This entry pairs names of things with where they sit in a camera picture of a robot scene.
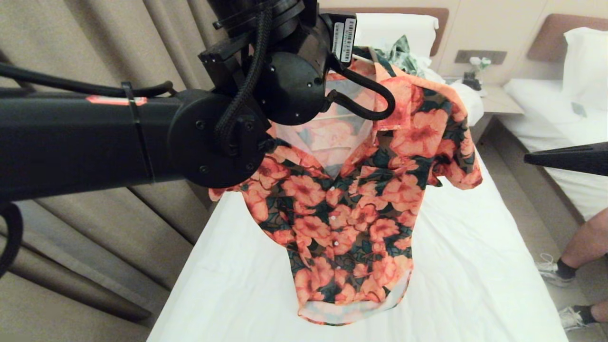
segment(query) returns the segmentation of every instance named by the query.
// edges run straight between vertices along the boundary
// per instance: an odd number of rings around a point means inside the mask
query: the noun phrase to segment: headboard
[[[577,27],[607,31],[608,19],[566,14],[548,15],[528,51],[528,58],[534,61],[564,61],[568,49],[564,33]]]
[[[354,13],[401,13],[401,14],[417,14],[430,15],[439,19],[439,29],[437,29],[435,42],[430,50],[430,55],[434,56],[439,50],[441,37],[446,30],[447,18],[450,14],[448,9],[436,7],[349,7],[349,8],[332,8],[327,10],[337,10]]]

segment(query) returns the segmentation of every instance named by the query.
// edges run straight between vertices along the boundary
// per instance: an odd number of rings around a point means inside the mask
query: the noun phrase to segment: beige curtain
[[[224,36],[214,20],[203,0],[0,0],[0,56],[90,83],[209,89],[197,55]],[[17,204],[24,245],[0,279],[2,341],[145,340],[210,212],[185,181]]]

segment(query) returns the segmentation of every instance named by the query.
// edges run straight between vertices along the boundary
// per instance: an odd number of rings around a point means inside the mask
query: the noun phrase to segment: orange floral shirt
[[[227,190],[243,194],[260,228],[287,250],[298,314],[335,326],[401,301],[428,184],[440,186],[438,176],[461,189],[482,182],[467,113],[452,88],[380,63],[351,68],[394,93],[388,119],[370,122],[333,106],[305,125],[274,125],[278,147],[255,175],[210,189],[213,200]],[[382,97],[337,74],[327,87],[350,90],[376,111],[386,108]]]

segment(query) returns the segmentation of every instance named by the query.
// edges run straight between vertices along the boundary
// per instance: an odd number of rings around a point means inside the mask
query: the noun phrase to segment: nightstand
[[[488,95],[482,97],[483,111],[477,123],[471,127],[471,135],[476,143],[485,133],[494,116],[518,116],[523,115],[523,109],[502,89],[500,85],[483,85]]]

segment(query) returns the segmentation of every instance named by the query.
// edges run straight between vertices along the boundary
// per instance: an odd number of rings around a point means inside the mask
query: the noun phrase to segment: sneaker
[[[581,315],[575,312],[571,306],[559,311],[559,320],[562,321],[562,327],[566,332],[589,327],[582,322]]]
[[[541,253],[541,258],[544,262],[536,262],[535,264],[536,269],[545,281],[559,287],[567,287],[572,283],[574,277],[566,279],[559,276],[558,265],[556,262],[553,262],[551,254]]]

